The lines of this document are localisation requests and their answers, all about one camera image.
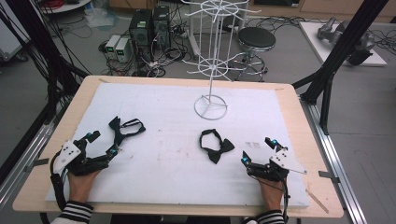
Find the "black metal frame post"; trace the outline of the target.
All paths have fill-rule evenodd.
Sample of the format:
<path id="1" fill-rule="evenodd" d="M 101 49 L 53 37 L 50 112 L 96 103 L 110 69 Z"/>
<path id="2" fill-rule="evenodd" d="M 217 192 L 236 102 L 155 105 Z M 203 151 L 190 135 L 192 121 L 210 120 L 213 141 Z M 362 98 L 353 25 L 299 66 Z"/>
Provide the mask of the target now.
<path id="1" fill-rule="evenodd" d="M 12 19 L 0 3 L 0 20 L 21 44 L 33 60 L 36 70 L 47 82 L 48 102 L 33 121 L 21 141 L 16 145 L 5 163 L 0 166 L 0 186 L 10 177 L 12 169 L 26 151 L 43 124 L 57 116 L 56 106 L 77 93 L 78 80 L 90 75 L 66 58 L 56 47 L 49 28 L 36 0 L 5 0 L 5 5 L 15 15 Z"/>
<path id="2" fill-rule="evenodd" d="M 322 66 L 312 75 L 292 84 L 298 89 L 309 84 L 307 91 L 301 94 L 301 99 L 309 105 L 315 105 L 318 97 L 322 96 L 319 116 L 319 127 L 328 135 L 328 117 L 332 95 L 332 81 L 345 59 L 352 53 L 354 46 L 374 22 L 376 17 L 389 0 L 363 0 L 345 32 L 330 52 Z"/>

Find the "white wire display rack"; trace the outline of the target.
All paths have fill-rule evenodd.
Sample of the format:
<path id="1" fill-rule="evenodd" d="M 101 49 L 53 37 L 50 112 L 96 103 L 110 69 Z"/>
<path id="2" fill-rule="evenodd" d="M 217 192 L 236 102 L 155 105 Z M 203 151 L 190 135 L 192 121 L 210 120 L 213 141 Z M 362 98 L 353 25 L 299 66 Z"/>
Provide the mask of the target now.
<path id="1" fill-rule="evenodd" d="M 196 71 L 189 71 L 189 74 L 202 74 L 209 78 L 209 92 L 202 95 L 194 103 L 195 113 L 202 119 L 217 120 L 223 118 L 228 111 L 228 104 L 220 96 L 212 92 L 213 79 L 215 77 L 225 77 L 227 80 L 227 73 L 229 71 L 237 71 L 239 74 L 244 74 L 251 68 L 253 75 L 259 75 L 265 70 L 264 62 L 252 63 L 255 55 L 252 49 L 247 49 L 247 52 L 242 52 L 230 55 L 232 40 L 229 40 L 227 50 L 227 57 L 221 59 L 219 51 L 221 48 L 222 34 L 216 26 L 222 25 L 226 17 L 231 17 L 233 21 L 245 21 L 246 13 L 248 12 L 248 0 L 243 2 L 230 2 L 229 0 L 204 0 L 201 3 L 188 2 L 188 5 L 198 6 L 199 8 L 187 14 L 191 20 L 197 14 L 201 17 L 209 16 L 211 18 L 210 34 L 215 35 L 215 38 L 209 38 L 208 53 L 204 57 L 201 54 L 201 45 L 194 42 L 192 46 L 194 53 L 198 56 L 198 62 L 193 63 L 197 67 Z"/>

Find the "person's right hand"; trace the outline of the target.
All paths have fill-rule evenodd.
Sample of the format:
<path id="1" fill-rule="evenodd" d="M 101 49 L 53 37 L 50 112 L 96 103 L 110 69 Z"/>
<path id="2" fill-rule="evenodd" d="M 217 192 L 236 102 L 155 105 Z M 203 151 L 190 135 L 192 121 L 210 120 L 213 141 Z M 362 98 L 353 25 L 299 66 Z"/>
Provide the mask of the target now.
<path id="1" fill-rule="evenodd" d="M 264 211 L 273 211 L 281 209 L 281 200 L 283 198 L 283 184 L 267 179 L 258 179 L 262 194 Z"/>

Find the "clear plastic bag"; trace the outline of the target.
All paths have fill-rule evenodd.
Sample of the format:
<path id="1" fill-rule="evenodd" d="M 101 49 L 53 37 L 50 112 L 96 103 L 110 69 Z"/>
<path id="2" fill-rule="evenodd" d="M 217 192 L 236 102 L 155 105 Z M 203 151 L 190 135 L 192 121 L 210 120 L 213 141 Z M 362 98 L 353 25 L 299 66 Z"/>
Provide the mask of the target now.
<path id="1" fill-rule="evenodd" d="M 87 25 L 91 28 L 115 26 L 118 17 L 105 8 L 92 7 L 84 10 Z"/>

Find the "black bow tie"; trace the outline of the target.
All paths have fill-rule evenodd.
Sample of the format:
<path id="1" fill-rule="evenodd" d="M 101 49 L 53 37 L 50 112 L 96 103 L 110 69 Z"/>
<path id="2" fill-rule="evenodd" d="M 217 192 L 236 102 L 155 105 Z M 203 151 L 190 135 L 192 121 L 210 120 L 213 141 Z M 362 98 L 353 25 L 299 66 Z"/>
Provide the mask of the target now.
<path id="1" fill-rule="evenodd" d="M 218 138 L 218 140 L 219 140 L 219 150 L 214 150 L 214 149 L 212 149 L 212 148 L 204 147 L 204 146 L 203 146 L 203 138 L 204 138 L 206 135 L 212 134 L 212 133 L 213 133 L 213 134 Z M 208 158 L 209 158 L 212 162 L 214 162 L 215 164 L 217 164 L 217 163 L 219 162 L 220 157 L 221 157 L 221 155 L 222 155 L 223 153 L 232 151 L 232 150 L 234 149 L 233 143 L 232 143 L 229 139 L 227 139 L 227 138 L 222 139 L 221 136 L 220 136 L 220 134 L 217 132 L 216 129 L 210 129 L 210 130 L 204 130 L 204 131 L 202 131 L 202 132 L 201 132 L 201 135 L 200 135 L 200 137 L 199 137 L 199 146 L 200 146 L 201 149 L 203 149 L 203 150 L 207 153 Z"/>
<path id="2" fill-rule="evenodd" d="M 138 129 L 134 133 L 122 133 L 121 129 L 122 128 L 128 128 L 128 127 L 133 127 L 137 125 Z M 111 120 L 108 123 L 108 126 L 110 127 L 111 130 L 114 131 L 114 144 L 117 146 L 120 146 L 122 141 L 127 138 L 127 137 L 132 137 L 135 135 L 138 135 L 140 133 L 143 133 L 146 130 L 146 127 L 144 126 L 143 122 L 140 121 L 139 119 L 131 119 L 123 124 L 120 123 L 120 118 L 116 116 L 113 120 Z"/>

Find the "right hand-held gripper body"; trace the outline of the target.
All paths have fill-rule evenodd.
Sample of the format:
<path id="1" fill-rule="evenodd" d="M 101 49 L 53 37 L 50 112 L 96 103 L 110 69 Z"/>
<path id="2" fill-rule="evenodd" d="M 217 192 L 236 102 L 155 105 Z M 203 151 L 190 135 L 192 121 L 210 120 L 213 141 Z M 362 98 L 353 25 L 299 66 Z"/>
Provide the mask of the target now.
<path id="1" fill-rule="evenodd" d="M 266 164 L 258 164 L 251 161 L 251 164 L 245 167 L 247 169 L 248 175 L 275 182 L 279 182 L 285 179 L 290 171 L 304 175 L 307 174 L 307 170 L 288 150 L 281 150 L 275 153 L 269 158 L 269 162 Z"/>

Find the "thin wooden stick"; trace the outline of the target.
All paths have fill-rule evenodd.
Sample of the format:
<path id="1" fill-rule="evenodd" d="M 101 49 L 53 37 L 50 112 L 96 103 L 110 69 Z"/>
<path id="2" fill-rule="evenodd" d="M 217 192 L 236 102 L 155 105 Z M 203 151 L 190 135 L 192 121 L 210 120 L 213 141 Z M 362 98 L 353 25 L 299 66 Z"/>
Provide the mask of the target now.
<path id="1" fill-rule="evenodd" d="M 321 202 L 321 200 L 309 189 L 305 189 L 305 192 L 312 198 L 312 200 L 326 213 L 329 214 L 329 209 Z"/>

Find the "grey metal clamp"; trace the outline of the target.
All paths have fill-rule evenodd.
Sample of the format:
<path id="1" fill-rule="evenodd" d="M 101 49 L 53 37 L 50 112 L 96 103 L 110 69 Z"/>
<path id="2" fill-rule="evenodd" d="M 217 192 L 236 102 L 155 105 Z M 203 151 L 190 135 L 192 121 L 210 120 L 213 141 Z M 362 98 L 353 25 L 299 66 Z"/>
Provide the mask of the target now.
<path id="1" fill-rule="evenodd" d="M 40 165 L 48 164 L 48 163 L 49 163 L 49 160 L 50 160 L 49 158 L 40 159 L 40 160 L 35 160 L 35 161 L 33 161 L 30 165 L 26 165 L 26 166 L 24 167 L 24 170 L 23 170 L 23 171 L 26 172 L 26 173 L 31 173 L 34 167 L 40 166 Z"/>
<path id="2" fill-rule="evenodd" d="M 334 184 L 337 184 L 340 182 L 340 179 L 330 172 L 319 171 L 318 175 L 320 177 L 329 178 Z"/>

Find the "aluminium rail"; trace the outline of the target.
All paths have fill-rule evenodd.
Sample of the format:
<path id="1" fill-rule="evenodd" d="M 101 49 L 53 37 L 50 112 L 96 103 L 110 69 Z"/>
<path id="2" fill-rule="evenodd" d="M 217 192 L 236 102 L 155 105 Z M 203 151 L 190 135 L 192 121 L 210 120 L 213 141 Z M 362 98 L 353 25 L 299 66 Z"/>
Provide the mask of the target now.
<path id="1" fill-rule="evenodd" d="M 50 140 L 55 128 L 56 126 L 53 123 L 42 125 L 21 146 L 21 156 L 13 165 L 5 181 L 0 185 L 0 211 L 7 205 L 24 177 L 32 170 L 34 163 L 38 162 L 38 157 Z"/>
<path id="2" fill-rule="evenodd" d="M 347 173 L 339 158 L 336 147 L 334 146 L 331 137 L 326 134 L 319 125 L 320 112 L 318 108 L 315 105 L 309 105 L 303 101 L 301 101 L 301 105 L 310 125 L 312 126 L 313 133 L 318 139 L 319 149 L 324 157 L 325 164 L 328 167 L 335 189 L 341 198 L 342 208 L 346 211 L 350 223 L 368 224 L 355 192 L 350 185 Z"/>

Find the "black computer tower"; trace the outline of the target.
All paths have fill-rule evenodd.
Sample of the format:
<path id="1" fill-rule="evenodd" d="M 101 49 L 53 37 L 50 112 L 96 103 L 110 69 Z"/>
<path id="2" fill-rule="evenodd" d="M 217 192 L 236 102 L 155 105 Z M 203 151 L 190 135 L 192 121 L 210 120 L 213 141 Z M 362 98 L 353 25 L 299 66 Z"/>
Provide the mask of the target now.
<path id="1" fill-rule="evenodd" d="M 156 6 L 153 10 L 153 25 L 157 49 L 167 49 L 171 46 L 169 12 L 169 6 Z"/>
<path id="2" fill-rule="evenodd" d="M 137 58 L 152 60 L 150 48 L 153 40 L 153 22 L 150 9 L 137 9 L 132 17 L 129 32 Z"/>

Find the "white power supply box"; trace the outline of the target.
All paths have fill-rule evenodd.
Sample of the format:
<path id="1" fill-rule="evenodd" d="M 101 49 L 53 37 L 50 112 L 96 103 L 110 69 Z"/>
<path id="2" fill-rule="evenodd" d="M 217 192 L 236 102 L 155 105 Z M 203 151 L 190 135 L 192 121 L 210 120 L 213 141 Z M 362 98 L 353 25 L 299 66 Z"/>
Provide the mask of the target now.
<path id="1" fill-rule="evenodd" d="M 111 60 L 117 59 L 116 46 L 118 45 L 119 40 L 120 35 L 113 35 L 110 37 L 105 45 L 106 56 Z"/>
<path id="2" fill-rule="evenodd" d="M 129 39 L 122 37 L 116 46 L 117 58 L 120 63 L 127 63 L 131 58 Z"/>

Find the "round white table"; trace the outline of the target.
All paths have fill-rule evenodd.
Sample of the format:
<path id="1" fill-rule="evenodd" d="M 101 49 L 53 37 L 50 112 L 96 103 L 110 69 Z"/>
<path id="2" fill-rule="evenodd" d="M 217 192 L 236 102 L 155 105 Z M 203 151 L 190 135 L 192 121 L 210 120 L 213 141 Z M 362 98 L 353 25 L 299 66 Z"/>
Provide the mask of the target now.
<path id="1" fill-rule="evenodd" d="M 91 8 L 92 0 L 43 0 L 40 9 L 46 14 L 62 13 L 78 8 Z"/>

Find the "white foam mat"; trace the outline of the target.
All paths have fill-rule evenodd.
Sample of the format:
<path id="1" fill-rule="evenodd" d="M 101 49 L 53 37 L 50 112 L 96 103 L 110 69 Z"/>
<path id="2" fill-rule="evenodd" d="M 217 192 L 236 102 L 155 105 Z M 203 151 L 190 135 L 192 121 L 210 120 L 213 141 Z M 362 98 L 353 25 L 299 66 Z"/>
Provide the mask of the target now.
<path id="1" fill-rule="evenodd" d="M 217 120 L 200 118 L 194 103 L 206 87 L 102 83 L 82 117 L 75 138 L 99 131 L 87 147 L 90 157 L 100 156 L 112 145 L 108 123 L 140 119 L 146 130 L 127 137 L 120 153 L 95 180 L 90 196 L 98 203 L 153 203 L 194 205 L 260 205 L 260 188 L 241 162 L 243 152 L 265 164 L 273 156 L 264 139 L 290 145 L 276 92 L 214 88 L 228 104 Z M 199 146 L 204 130 L 216 129 L 234 149 L 223 153 L 217 164 Z M 219 150 L 212 133 L 203 146 Z"/>

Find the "black round stool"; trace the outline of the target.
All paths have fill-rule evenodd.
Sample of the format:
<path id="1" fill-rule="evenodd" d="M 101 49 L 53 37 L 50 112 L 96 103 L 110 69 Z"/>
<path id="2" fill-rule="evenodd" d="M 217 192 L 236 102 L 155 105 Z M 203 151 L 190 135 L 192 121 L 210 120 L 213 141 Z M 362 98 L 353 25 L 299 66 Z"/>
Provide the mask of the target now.
<path id="1" fill-rule="evenodd" d="M 228 62 L 228 65 L 238 72 L 234 80 L 239 80 L 242 76 L 258 76 L 260 82 L 263 82 L 268 68 L 259 53 L 273 49 L 276 37 L 261 27 L 245 27 L 238 32 L 237 40 L 241 52 Z"/>

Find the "wooden cabinet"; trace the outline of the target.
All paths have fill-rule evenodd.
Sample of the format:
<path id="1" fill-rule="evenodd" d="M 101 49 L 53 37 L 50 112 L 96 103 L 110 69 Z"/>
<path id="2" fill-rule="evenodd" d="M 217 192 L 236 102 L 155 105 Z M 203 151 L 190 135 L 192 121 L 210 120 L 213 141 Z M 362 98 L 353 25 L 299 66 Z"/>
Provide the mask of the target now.
<path id="1" fill-rule="evenodd" d="M 164 0 L 108 0 L 115 9 L 153 8 Z M 248 9 L 259 10 L 257 16 L 265 17 L 302 17 L 326 20 L 335 17 L 340 21 L 350 20 L 357 12 L 363 0 L 299 0 L 297 7 L 257 5 L 249 0 Z"/>

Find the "person's left hand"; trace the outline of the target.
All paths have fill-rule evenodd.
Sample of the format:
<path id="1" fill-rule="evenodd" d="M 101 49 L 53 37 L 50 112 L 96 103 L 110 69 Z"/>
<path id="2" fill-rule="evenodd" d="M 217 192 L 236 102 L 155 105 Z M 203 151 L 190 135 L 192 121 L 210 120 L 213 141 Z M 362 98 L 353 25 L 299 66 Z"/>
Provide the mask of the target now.
<path id="1" fill-rule="evenodd" d="M 86 203 L 89 199 L 93 182 L 99 174 L 99 171 L 82 176 L 68 173 L 69 200 L 78 203 Z"/>

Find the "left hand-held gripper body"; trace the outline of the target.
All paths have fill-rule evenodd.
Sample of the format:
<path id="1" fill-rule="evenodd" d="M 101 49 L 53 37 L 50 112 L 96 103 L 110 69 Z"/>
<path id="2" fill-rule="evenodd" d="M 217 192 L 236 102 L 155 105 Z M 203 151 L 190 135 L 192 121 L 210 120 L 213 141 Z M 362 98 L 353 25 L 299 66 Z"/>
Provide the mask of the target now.
<path id="1" fill-rule="evenodd" d="M 109 164 L 106 155 L 97 158 L 88 158 L 86 146 L 89 140 L 68 140 L 64 143 L 59 155 L 51 165 L 53 174 L 60 174 L 64 169 L 76 176 L 83 176 L 107 168 Z"/>

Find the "white board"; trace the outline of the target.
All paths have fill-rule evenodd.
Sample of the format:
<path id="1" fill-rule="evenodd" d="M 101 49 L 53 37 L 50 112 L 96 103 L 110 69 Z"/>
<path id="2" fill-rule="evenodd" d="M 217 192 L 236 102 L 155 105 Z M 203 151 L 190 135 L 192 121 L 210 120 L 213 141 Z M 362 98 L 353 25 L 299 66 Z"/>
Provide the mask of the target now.
<path id="1" fill-rule="evenodd" d="M 322 23 L 302 21 L 299 25 L 319 60 L 324 63 L 332 51 L 332 44 L 327 39 L 320 40 L 317 37 L 318 29 L 322 26 Z M 381 67 L 387 65 L 374 49 L 371 49 L 370 52 L 372 55 L 361 63 L 361 66 Z"/>

